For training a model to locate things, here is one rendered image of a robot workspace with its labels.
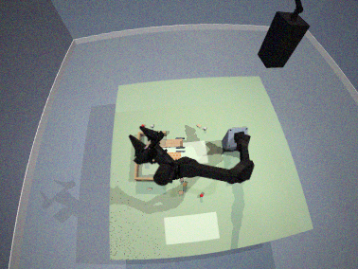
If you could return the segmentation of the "orange polka-dot strip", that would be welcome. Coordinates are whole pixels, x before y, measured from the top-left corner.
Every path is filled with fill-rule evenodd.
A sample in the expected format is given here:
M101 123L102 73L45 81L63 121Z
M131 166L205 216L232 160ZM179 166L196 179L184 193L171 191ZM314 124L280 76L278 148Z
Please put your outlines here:
M181 158L181 153L180 153L180 152L168 152L168 154L169 154L174 160Z

